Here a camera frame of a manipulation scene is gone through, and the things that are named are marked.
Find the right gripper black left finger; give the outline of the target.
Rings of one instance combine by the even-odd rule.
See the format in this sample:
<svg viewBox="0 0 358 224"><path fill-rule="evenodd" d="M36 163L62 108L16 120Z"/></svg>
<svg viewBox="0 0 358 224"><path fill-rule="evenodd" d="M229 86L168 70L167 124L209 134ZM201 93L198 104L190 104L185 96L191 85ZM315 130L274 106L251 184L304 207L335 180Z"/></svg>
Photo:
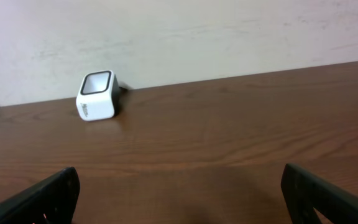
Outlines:
<svg viewBox="0 0 358 224"><path fill-rule="evenodd" d="M79 194L80 180L76 169L67 167L1 202L0 224L70 224Z"/></svg>

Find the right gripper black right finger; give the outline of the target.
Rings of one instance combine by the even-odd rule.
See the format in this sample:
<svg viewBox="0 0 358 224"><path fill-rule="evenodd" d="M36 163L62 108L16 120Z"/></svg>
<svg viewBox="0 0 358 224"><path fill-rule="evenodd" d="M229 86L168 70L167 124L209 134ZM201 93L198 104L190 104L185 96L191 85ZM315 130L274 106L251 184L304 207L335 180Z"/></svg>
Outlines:
<svg viewBox="0 0 358 224"><path fill-rule="evenodd" d="M321 223L317 212L335 224L358 223L358 197L300 166L285 165L281 190L293 223Z"/></svg>

